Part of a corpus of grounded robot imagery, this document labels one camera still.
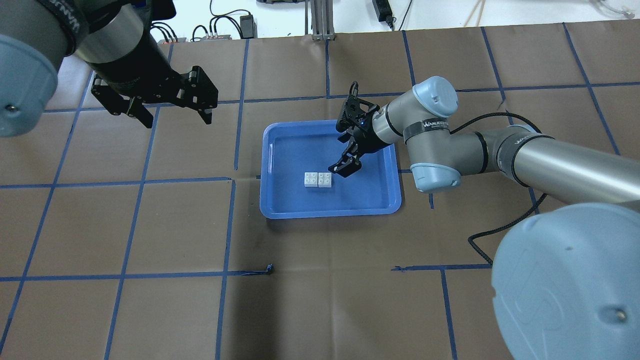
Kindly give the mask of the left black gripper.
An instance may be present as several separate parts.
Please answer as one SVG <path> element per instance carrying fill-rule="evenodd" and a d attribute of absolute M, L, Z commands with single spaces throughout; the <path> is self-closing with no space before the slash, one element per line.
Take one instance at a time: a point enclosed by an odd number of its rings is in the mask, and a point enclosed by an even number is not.
<path fill-rule="evenodd" d="M 169 102 L 197 111 L 206 125 L 218 107 L 218 88 L 201 66 L 185 74 L 174 71 L 151 35 L 142 34 L 135 48 L 109 63 L 90 63 L 96 79 L 91 93 L 112 116 L 124 114 L 151 129 L 154 116 L 144 103 Z"/>

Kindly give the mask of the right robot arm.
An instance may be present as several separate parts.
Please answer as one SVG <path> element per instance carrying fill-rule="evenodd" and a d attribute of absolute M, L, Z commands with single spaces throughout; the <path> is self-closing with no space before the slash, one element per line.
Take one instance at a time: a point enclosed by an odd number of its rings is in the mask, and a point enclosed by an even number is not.
<path fill-rule="evenodd" d="M 464 176 L 501 173 L 565 206 L 513 224 L 491 265 L 493 309 L 516 360 L 639 358 L 639 162 L 544 134 L 528 119 L 461 133 L 448 118 L 458 96 L 432 76 L 384 106 L 358 96 L 353 82 L 337 118 L 344 178 L 361 157 L 402 141 L 419 192 L 458 187 Z"/>

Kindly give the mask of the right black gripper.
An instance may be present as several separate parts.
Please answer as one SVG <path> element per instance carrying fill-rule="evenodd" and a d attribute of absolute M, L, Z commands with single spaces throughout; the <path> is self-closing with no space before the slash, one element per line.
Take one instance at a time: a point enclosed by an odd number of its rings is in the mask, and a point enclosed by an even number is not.
<path fill-rule="evenodd" d="M 330 165 L 330 173 L 338 173 L 343 178 L 350 177 L 362 168 L 361 157 L 374 154 L 393 141 L 383 139 L 374 126 L 374 117 L 381 107 L 356 95 L 348 95 L 345 99 L 337 123 L 340 133 L 338 141 L 346 144 L 338 162 Z"/>

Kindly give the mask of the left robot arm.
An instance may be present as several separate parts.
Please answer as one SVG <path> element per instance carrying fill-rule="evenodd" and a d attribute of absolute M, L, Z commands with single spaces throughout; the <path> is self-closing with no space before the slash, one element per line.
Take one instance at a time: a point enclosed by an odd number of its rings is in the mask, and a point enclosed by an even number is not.
<path fill-rule="evenodd" d="M 200 66 L 175 71 L 151 35 L 153 21 L 176 16 L 172 0 L 3 0 L 0 10 L 3 138 L 34 129 L 71 55 L 94 71 L 90 92 L 114 116 L 150 129 L 146 105 L 169 103 L 211 124 L 217 87 Z"/>

